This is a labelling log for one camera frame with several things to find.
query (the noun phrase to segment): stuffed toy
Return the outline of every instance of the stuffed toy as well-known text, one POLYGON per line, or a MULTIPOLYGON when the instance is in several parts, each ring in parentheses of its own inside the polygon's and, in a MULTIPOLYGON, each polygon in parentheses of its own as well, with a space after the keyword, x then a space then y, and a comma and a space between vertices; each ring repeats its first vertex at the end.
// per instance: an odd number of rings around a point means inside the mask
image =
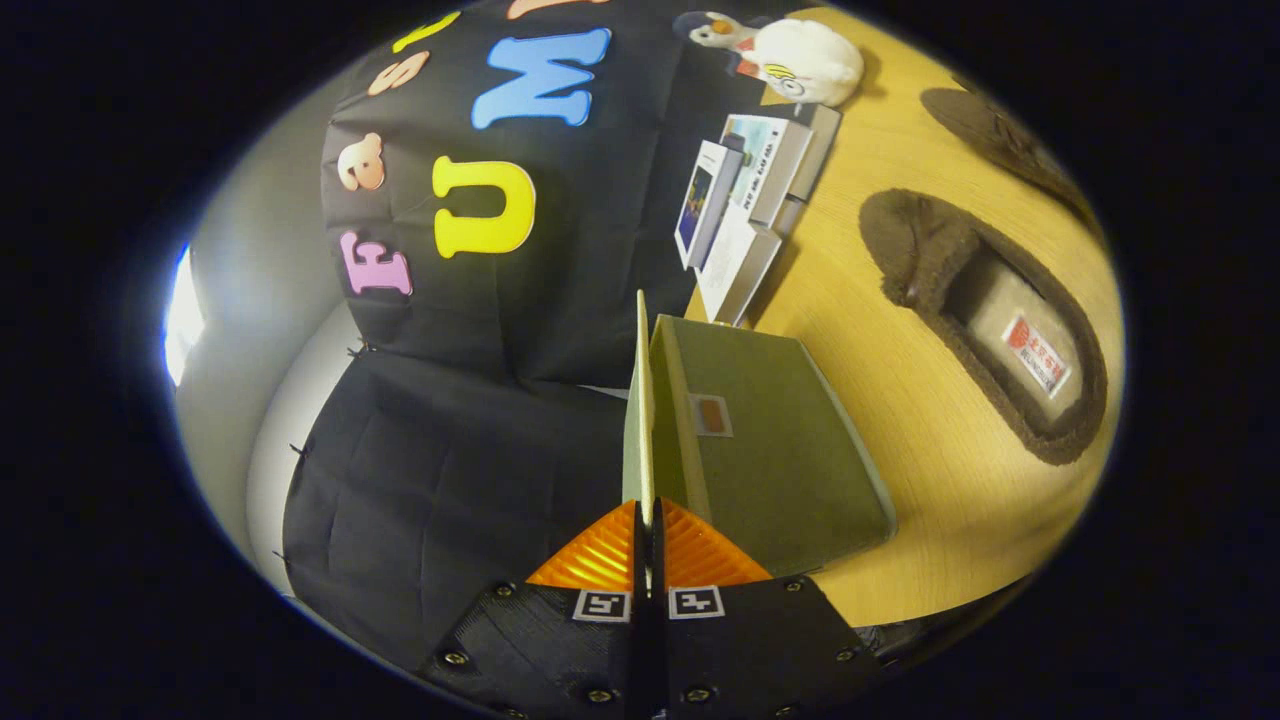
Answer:
POLYGON ((730 53, 731 72, 755 77, 792 102, 836 106, 854 94, 863 56, 844 36, 815 20, 765 20, 685 13, 673 27, 685 40, 730 53))

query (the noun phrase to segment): green box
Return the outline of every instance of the green box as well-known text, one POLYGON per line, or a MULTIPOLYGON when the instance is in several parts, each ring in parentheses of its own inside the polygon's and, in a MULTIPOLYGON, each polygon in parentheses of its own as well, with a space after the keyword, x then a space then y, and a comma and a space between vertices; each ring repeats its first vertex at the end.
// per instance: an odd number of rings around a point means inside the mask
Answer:
POLYGON ((893 536, 876 464, 800 341, 659 315, 646 342, 643 295, 637 311, 623 500, 646 523, 653 496, 671 498, 776 577, 893 536), (719 434, 699 396, 723 400, 719 434))

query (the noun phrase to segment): blue letter m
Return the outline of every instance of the blue letter m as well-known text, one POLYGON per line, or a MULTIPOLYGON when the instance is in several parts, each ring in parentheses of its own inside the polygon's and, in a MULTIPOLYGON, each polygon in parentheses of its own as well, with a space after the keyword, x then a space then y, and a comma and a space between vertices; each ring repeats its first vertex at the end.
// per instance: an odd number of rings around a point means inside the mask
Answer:
POLYGON ((594 65, 604 59, 612 37, 613 33, 602 27, 581 35, 498 41, 489 51, 489 65, 524 74, 476 97, 471 124, 484 129, 502 118, 563 118, 571 126, 581 126, 591 113, 590 92, 575 90, 562 97, 547 95, 589 82, 595 76, 557 60, 594 65))

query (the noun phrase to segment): black cloth backdrop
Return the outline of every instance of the black cloth backdrop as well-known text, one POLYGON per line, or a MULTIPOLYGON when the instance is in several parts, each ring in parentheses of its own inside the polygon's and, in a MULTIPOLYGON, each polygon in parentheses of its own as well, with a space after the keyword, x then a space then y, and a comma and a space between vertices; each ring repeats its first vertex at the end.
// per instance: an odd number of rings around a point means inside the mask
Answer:
MULTIPOLYGON (((289 489, 284 555, 298 600, 375 653, 415 670, 475 596, 522 580, 621 501, 625 402, 577 384, 626 387, 635 292, 650 324, 681 315, 692 274, 672 231, 703 140, 758 106, 763 85, 722 53, 681 42, 691 9, 740 19, 801 3, 571 3, 506 19, 509 3, 463 8, 447 29, 360 63, 325 138, 321 190, 338 282, 365 340, 307 438, 289 489), (499 40, 613 33, 590 118, 471 126, 477 96, 512 79, 486 58, 499 40), (369 97, 372 78, 420 50, 416 78, 369 97), (347 191, 343 147, 383 138, 387 179, 347 191), (431 191, 435 159, 521 165, 536 187, 529 240, 504 255, 440 258, 435 211, 497 215, 494 188, 431 191), (355 295, 338 249, 358 231, 408 259, 413 293, 355 295)), ((435 18, 424 18, 429 23, 435 18)))
POLYGON ((325 140, 325 240, 356 323, 384 350, 493 374, 626 387, 635 291, 645 291, 654 316, 682 315, 692 292, 672 232, 698 146, 719 136, 726 114, 759 106, 764 87, 730 77, 722 51, 682 42, 672 22, 695 8, 749 19, 803 5, 614 0, 549 6, 517 20, 506 19, 508 5, 465 6, 440 33, 399 54, 392 53, 392 38, 364 60, 325 140), (507 118, 483 131, 471 126, 476 97, 517 77, 486 61, 499 40, 599 27, 613 33, 607 54, 585 68, 595 78, 572 88, 593 96, 585 124, 507 118), (379 72, 420 50, 431 55, 417 77, 366 95, 379 72), (369 132, 383 138, 387 179, 376 191, 349 192, 335 170, 338 155, 369 132), (532 177, 536 219, 522 247, 440 258, 436 210, 486 217, 503 209, 494 188, 435 197, 431 168, 442 155, 509 161, 532 177), (408 258, 412 296, 352 293, 338 251, 351 229, 408 258))

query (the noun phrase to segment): foam letter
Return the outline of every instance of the foam letter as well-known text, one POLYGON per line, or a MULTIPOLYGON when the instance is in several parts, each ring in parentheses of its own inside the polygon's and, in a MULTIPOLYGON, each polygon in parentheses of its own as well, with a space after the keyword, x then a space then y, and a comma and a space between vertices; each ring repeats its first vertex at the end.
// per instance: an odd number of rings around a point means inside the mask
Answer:
POLYGON ((576 90, 563 97, 545 95, 589 82, 595 76, 557 60, 594 65, 604 59, 612 37, 613 33, 602 27, 581 35, 499 40, 489 51, 489 65, 524 74, 476 97, 471 124, 484 129, 502 118, 552 117, 581 126, 591 113, 590 92, 576 90))
POLYGON ((419 70, 422 69, 422 65, 430 56, 431 54, 429 51, 422 50, 421 53, 415 53, 408 58, 404 58, 403 63, 392 63, 387 67, 387 69, 378 73, 378 77, 375 77, 374 82, 370 83, 369 96, 375 97, 413 79, 417 77, 419 70))
MULTIPOLYGON (((516 0, 507 9, 507 19, 513 20, 525 13, 550 8, 552 5, 564 5, 567 3, 582 3, 584 0, 516 0)), ((609 0, 591 0, 591 3, 608 3, 609 0)))
POLYGON ((534 229, 534 181, 512 163, 454 163, 436 158, 431 190, 444 197, 454 187, 494 186, 507 196, 507 208, 497 218, 456 218, 448 210, 435 213, 435 249, 442 258, 454 252, 511 252, 529 240, 534 229))
POLYGON ((442 19, 429 26, 422 26, 415 29, 413 32, 393 42, 392 53, 399 53, 401 50, 408 47, 410 45, 417 42, 419 40, 425 40, 428 37, 431 37, 433 35, 453 24, 453 20, 458 19, 458 15, 461 14, 462 13, 449 13, 448 15, 444 15, 442 19))
POLYGON ((342 261, 347 265, 347 278, 351 290, 360 295, 366 287, 393 287, 403 295, 413 295, 413 283, 408 277, 408 261, 403 252, 393 252, 387 263, 378 259, 387 254, 387 246, 380 242, 365 242, 356 246, 356 233, 343 233, 338 245, 342 247, 342 261))

